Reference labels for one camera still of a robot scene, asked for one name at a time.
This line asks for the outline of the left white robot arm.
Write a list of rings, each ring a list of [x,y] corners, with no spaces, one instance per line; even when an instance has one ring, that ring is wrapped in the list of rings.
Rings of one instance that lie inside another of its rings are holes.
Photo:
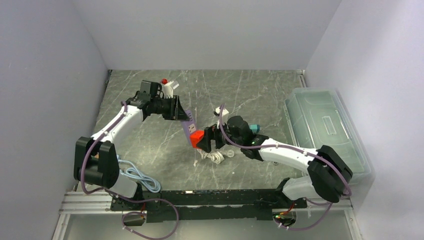
[[[143,205],[144,196],[137,190],[139,184],[120,171],[116,148],[151,115],[161,115],[169,121],[188,121],[180,97],[174,94],[179,85],[176,80],[143,80],[135,95],[121,102],[119,112],[109,123],[92,136],[76,141],[73,177],[85,194],[105,190],[123,197],[131,210]]]

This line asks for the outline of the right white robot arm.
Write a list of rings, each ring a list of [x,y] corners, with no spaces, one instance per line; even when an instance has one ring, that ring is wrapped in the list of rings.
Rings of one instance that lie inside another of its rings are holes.
[[[352,194],[349,182],[353,172],[331,146],[315,149],[285,144],[252,131],[238,115],[230,117],[225,124],[195,131],[190,141],[193,147],[206,153],[212,152],[214,141],[216,149],[231,145],[249,159],[276,162],[305,173],[303,177],[283,179],[275,189],[276,203],[282,208],[303,198],[338,203],[342,197]]]

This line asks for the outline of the red plug adapter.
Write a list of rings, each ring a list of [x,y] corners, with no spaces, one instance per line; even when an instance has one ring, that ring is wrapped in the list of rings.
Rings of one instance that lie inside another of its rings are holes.
[[[205,133],[203,130],[196,130],[190,134],[189,140],[193,148],[200,149],[197,144],[203,139]]]

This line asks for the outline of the teal plug adapter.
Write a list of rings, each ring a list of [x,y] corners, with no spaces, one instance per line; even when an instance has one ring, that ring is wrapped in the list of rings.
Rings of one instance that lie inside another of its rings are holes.
[[[260,132],[260,130],[261,130],[261,127],[260,127],[260,125],[259,124],[250,124],[249,125],[249,129],[254,133],[254,134],[257,134],[257,133],[259,133]]]

